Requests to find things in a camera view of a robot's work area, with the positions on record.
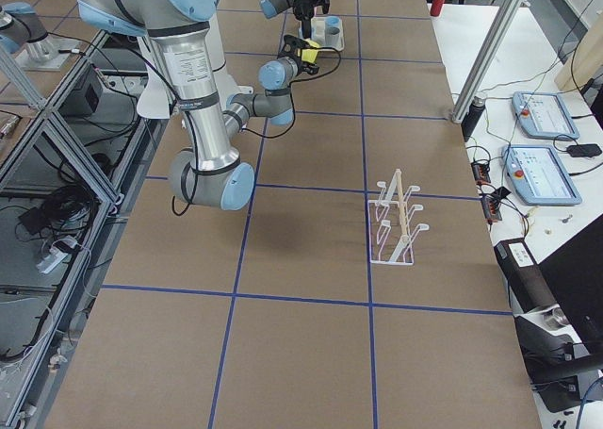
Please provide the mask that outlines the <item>yellow plastic cup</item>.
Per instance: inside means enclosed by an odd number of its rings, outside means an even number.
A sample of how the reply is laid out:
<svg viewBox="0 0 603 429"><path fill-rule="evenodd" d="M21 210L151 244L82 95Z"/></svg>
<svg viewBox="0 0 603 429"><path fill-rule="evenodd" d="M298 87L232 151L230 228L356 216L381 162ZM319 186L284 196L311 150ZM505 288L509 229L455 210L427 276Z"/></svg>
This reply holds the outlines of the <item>yellow plastic cup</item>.
<svg viewBox="0 0 603 429"><path fill-rule="evenodd" d="M307 47L301 50L301 60L305 63L315 64L319 50L315 47Z"/></svg>

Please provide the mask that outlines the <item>light blue plastic cup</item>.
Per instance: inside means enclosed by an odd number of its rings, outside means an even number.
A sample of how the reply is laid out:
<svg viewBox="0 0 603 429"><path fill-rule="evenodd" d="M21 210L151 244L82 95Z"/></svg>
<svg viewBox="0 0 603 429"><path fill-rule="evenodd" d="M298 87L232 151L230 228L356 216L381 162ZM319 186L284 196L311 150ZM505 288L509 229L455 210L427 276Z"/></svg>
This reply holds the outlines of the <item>light blue plastic cup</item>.
<svg viewBox="0 0 603 429"><path fill-rule="evenodd" d="M337 16L326 16L324 18L324 23L326 28L339 28L341 20Z"/></svg>

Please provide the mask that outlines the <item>grey plastic cup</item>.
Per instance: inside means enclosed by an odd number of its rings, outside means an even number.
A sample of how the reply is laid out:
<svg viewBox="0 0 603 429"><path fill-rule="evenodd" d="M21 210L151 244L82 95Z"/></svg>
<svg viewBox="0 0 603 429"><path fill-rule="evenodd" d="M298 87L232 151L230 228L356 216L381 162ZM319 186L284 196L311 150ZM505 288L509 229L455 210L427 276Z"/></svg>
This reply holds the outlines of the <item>grey plastic cup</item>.
<svg viewBox="0 0 603 429"><path fill-rule="evenodd" d="M326 28L324 29L324 46L330 47L335 50L340 49L340 28Z"/></svg>

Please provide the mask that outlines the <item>white cup drying rack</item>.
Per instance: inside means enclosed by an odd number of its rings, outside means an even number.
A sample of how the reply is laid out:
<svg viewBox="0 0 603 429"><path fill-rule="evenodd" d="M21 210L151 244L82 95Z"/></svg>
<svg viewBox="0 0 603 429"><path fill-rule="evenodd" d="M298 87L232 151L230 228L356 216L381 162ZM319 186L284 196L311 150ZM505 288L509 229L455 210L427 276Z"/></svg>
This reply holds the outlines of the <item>white cup drying rack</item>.
<svg viewBox="0 0 603 429"><path fill-rule="evenodd" d="M372 264L412 266L415 242L426 223L415 223L413 217L424 209L411 198L420 187L402 183L402 170L396 169L389 182L378 181L379 195L367 201L369 222L369 254Z"/></svg>

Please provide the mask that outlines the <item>cream plastic tray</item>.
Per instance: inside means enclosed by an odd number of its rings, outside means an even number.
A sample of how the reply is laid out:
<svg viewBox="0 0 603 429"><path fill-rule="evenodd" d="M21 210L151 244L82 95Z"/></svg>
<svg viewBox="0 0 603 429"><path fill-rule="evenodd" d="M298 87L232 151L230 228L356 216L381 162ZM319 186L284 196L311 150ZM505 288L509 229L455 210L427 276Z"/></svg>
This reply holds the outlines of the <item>cream plastic tray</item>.
<svg viewBox="0 0 603 429"><path fill-rule="evenodd" d="M337 16L314 17L311 21L311 39L322 47L332 47L339 52L345 48L342 19Z"/></svg>

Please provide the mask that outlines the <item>black water bottle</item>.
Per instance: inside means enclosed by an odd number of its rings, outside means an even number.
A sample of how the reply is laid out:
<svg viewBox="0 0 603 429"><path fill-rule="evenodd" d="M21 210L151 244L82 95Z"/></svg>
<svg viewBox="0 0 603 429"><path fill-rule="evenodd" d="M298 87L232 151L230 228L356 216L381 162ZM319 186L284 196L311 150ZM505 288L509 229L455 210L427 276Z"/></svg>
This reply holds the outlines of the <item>black water bottle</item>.
<svg viewBox="0 0 603 429"><path fill-rule="evenodd" d="M468 142L472 136L477 123L485 110L486 99L487 94L484 91L478 91L475 94L469 109L461 122L464 142Z"/></svg>

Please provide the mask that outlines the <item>far teach pendant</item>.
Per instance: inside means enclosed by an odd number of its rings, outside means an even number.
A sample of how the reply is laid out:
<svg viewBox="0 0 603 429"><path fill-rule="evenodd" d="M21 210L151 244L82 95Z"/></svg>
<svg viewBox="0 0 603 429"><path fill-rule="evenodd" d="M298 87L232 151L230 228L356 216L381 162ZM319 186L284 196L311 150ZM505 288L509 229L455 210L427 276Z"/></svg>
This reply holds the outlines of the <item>far teach pendant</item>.
<svg viewBox="0 0 603 429"><path fill-rule="evenodd" d="M516 91L513 109L524 133L538 140L577 140L579 132L557 93Z"/></svg>

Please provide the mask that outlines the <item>teach pendant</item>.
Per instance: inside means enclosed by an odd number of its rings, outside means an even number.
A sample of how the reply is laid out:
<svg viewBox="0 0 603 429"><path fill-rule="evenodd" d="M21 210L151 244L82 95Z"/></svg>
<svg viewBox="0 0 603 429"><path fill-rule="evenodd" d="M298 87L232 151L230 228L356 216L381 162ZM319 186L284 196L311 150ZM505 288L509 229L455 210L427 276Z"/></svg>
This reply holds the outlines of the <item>teach pendant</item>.
<svg viewBox="0 0 603 429"><path fill-rule="evenodd" d="M577 140L579 132L557 93L516 91L513 109L524 133L538 140Z"/></svg>
<svg viewBox="0 0 603 429"><path fill-rule="evenodd" d="M550 145L511 144L501 149L504 173L527 206L577 206L582 198Z"/></svg>

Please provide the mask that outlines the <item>near teach pendant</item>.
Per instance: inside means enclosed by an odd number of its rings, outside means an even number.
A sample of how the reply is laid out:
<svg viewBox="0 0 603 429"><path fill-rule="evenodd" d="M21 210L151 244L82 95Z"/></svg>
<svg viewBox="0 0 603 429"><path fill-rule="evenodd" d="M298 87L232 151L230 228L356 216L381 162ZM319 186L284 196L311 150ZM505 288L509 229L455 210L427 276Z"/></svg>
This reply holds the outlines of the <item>near teach pendant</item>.
<svg viewBox="0 0 603 429"><path fill-rule="evenodd" d="M582 198L550 145L511 144L501 149L504 173L527 206L577 206Z"/></svg>

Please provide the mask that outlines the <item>black power adapter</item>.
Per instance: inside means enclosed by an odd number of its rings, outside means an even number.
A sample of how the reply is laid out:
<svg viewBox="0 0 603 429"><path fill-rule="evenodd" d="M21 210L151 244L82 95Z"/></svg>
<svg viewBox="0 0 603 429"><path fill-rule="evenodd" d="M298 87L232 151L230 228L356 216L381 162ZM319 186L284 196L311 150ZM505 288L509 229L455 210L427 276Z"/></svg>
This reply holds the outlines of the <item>black power adapter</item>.
<svg viewBox="0 0 603 429"><path fill-rule="evenodd" d="M602 149L595 143L583 143L569 145L565 152L570 157L592 158L602 154Z"/></svg>

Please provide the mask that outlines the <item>black monitor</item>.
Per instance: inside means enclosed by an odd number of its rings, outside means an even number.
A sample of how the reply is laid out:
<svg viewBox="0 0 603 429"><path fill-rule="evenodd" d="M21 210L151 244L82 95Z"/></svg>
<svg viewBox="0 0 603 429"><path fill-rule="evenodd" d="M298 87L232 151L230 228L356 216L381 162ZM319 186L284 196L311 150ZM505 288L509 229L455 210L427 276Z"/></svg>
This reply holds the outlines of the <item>black monitor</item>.
<svg viewBox="0 0 603 429"><path fill-rule="evenodd" d="M540 263L567 320L592 352L602 350L602 219L597 218Z"/></svg>

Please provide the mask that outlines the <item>aluminium frame post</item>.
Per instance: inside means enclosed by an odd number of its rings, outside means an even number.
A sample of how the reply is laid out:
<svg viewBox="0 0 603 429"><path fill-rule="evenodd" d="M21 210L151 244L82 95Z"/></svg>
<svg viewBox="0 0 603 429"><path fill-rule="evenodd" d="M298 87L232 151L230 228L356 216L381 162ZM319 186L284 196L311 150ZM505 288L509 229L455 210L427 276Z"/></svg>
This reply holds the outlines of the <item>aluminium frame post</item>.
<svg viewBox="0 0 603 429"><path fill-rule="evenodd" d="M504 0L499 7L451 112L450 119L454 123L459 124L468 111L522 2L523 0Z"/></svg>

